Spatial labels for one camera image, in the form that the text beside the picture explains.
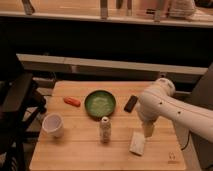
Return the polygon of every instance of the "black chair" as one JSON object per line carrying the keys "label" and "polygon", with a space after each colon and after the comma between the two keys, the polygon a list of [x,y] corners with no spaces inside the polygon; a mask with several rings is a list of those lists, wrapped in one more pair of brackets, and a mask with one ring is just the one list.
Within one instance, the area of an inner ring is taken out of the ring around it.
{"label": "black chair", "polygon": [[[14,170],[11,154],[17,160],[17,170],[26,170],[23,142],[30,136],[38,136],[27,129],[37,114],[46,111],[46,100],[36,91],[37,87],[33,75],[24,71],[0,30],[0,154],[7,153],[1,168],[4,171]],[[35,110],[23,121],[28,107]]]}

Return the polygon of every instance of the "red object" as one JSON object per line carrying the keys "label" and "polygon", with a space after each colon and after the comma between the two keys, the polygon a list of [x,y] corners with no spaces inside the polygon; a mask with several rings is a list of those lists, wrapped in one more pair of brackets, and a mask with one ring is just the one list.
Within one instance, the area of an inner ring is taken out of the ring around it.
{"label": "red object", "polygon": [[65,98],[63,98],[63,100],[65,103],[70,104],[72,106],[76,106],[76,107],[81,106],[81,102],[79,100],[73,99],[71,97],[65,97]]}

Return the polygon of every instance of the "small bottle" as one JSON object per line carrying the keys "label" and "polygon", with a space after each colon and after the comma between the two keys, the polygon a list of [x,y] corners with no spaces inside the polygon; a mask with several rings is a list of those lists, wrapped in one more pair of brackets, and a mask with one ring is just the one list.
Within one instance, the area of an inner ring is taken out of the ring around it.
{"label": "small bottle", "polygon": [[108,117],[103,117],[100,121],[100,140],[108,143],[111,137],[111,123]]}

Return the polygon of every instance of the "white cup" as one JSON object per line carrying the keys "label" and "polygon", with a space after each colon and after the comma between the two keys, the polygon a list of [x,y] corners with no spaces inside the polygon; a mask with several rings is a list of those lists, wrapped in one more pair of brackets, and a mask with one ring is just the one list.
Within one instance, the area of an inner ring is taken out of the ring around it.
{"label": "white cup", "polygon": [[44,118],[42,129],[49,135],[59,138],[64,134],[62,118],[57,114],[50,114]]}

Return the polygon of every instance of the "green bowl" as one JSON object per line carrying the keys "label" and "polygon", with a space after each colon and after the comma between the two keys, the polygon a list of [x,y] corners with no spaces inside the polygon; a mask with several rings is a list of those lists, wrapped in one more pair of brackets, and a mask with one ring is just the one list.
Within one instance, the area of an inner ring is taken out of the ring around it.
{"label": "green bowl", "polygon": [[114,112],[116,100],[108,91],[97,90],[86,97],[84,105],[90,116],[100,119]]}

